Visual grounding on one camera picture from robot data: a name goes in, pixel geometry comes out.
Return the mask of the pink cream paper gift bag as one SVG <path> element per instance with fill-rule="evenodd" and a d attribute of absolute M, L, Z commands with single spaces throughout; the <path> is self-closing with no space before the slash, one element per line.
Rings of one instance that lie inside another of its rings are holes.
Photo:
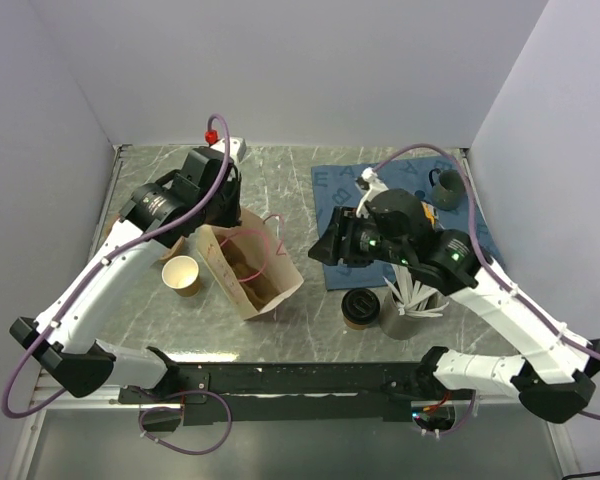
<path fill-rule="evenodd" d="M 251 320 L 274 311 L 303 285 L 304 279 L 284 245 L 283 215 L 273 213 L 262 218 L 244 208 L 240 220 L 241 224 L 232 228 L 201 226 L 196 233 L 196 248 L 239 317 Z M 221 246 L 228 240 L 232 240 L 247 263 L 263 273 L 279 291 L 260 311 L 251 304 L 225 260 Z"/>

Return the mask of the brown paper coffee cup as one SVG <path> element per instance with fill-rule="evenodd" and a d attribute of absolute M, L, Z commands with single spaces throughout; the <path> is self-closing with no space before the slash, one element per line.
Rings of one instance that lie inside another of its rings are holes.
<path fill-rule="evenodd" d="M 194 296 L 202 287 L 199 265 L 189 256 L 170 259 L 164 265 L 161 276 L 163 283 L 182 297 Z"/>
<path fill-rule="evenodd" d="M 370 327 L 373 327 L 376 322 L 375 321 L 371 321 L 371 322 L 363 322 L 363 323 L 359 323 L 359 322 L 354 322 L 350 319 L 348 319 L 347 317 L 344 318 L 344 323 L 346 324 L 346 326 L 352 330 L 365 330 L 368 329 Z"/>

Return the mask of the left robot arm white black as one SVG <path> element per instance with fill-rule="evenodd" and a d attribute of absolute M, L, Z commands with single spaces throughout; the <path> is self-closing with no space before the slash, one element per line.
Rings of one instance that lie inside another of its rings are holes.
<path fill-rule="evenodd" d="M 36 318 L 18 318 L 11 335 L 76 398 L 103 385 L 141 387 L 154 401 L 178 389 L 174 363 L 156 349 L 110 345 L 98 336 L 117 302 L 175 243 L 204 224 L 240 220 L 241 176 L 222 143 L 191 149 L 183 166 L 133 191 L 85 269 Z"/>

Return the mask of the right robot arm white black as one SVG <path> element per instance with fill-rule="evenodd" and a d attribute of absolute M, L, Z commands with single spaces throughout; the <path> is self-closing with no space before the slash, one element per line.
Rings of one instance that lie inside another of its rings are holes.
<path fill-rule="evenodd" d="M 503 395 L 555 424 L 584 413 L 596 390 L 600 339 L 589 341 L 550 318 L 467 233 L 435 229 L 413 194 L 389 189 L 363 207 L 364 216 L 353 207 L 334 208 L 309 258 L 328 266 L 382 261 L 405 267 L 414 280 L 475 313 L 517 351 L 485 356 L 433 347 L 413 373 L 411 391 L 432 399 L 457 390 Z"/>

